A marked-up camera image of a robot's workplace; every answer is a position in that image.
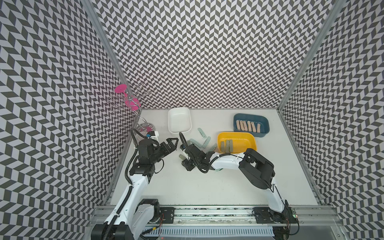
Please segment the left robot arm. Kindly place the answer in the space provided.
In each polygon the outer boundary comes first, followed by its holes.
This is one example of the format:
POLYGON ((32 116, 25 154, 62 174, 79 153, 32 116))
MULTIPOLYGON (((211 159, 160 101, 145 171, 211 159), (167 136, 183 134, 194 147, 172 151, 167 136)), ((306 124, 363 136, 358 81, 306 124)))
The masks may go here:
POLYGON ((155 174, 155 164, 177 149, 178 138, 168 138, 159 143, 157 133, 142 135, 137 129, 130 133, 135 151, 126 170, 128 182, 116 207, 102 224, 96 224, 91 232, 92 240, 138 240, 147 230, 148 223, 160 220, 160 204, 157 199, 142 197, 155 174))

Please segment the dark teal storage box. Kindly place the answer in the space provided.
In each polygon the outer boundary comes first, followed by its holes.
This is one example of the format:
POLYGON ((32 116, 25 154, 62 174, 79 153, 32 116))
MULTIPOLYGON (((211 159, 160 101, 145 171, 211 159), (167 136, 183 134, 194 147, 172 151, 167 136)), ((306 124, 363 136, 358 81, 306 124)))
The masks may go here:
POLYGON ((259 115, 235 114, 234 117, 233 117, 233 126, 234 126, 234 131, 235 132, 250 133, 254 137, 258 137, 258 138, 264 137, 270 131, 270 125, 269 125, 268 119, 265 118, 264 116, 259 116, 259 115), (239 131, 237 129, 236 120, 246 121, 246 122, 250 121, 250 122, 254 122, 255 124, 260 123, 261 124, 261 133, 254 133, 253 131, 252 132, 242 131, 242 130, 239 131))

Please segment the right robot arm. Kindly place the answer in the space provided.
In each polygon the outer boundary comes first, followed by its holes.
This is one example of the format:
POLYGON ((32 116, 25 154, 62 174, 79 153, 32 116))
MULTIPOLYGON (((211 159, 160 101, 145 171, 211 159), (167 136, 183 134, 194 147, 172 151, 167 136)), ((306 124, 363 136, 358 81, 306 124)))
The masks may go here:
POLYGON ((181 149, 186 157, 182 165, 187 171, 197 169, 203 174, 215 170, 236 171, 248 181, 249 185, 264 194, 268 203, 268 213, 273 222, 288 225, 297 221, 288 201, 278 190, 274 164, 256 150, 248 148, 239 154, 205 153, 195 145, 188 144, 183 133, 179 133, 179 137, 182 143, 181 149))

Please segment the olive knife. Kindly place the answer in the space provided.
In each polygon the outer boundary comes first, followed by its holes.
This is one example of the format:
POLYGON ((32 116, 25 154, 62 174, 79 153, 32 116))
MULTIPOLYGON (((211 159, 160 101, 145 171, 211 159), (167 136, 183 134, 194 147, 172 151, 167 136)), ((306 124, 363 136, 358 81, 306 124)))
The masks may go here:
POLYGON ((221 141, 221 152, 225 153, 225 142, 221 141))
POLYGON ((230 153, 230 141, 226 140, 225 153, 230 153))

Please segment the yellow storage box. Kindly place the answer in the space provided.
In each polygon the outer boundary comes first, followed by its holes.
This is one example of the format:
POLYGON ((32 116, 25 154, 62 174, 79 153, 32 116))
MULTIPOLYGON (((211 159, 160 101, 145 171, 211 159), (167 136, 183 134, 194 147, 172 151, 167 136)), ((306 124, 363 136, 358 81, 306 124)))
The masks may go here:
POLYGON ((256 140, 253 135, 250 133, 243 132, 222 132, 218 135, 218 148, 221 152, 221 141, 225 142, 226 140, 233 140, 234 152, 232 154, 243 153, 247 149, 257 150, 256 140))

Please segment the white storage box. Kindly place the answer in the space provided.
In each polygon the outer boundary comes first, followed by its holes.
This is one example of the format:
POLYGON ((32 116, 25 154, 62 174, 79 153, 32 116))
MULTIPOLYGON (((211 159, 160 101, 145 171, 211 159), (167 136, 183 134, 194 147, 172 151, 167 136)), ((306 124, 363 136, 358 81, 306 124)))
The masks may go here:
POLYGON ((186 107, 170 109, 168 111, 168 129, 172 134, 189 132, 192 129, 190 110, 186 107))

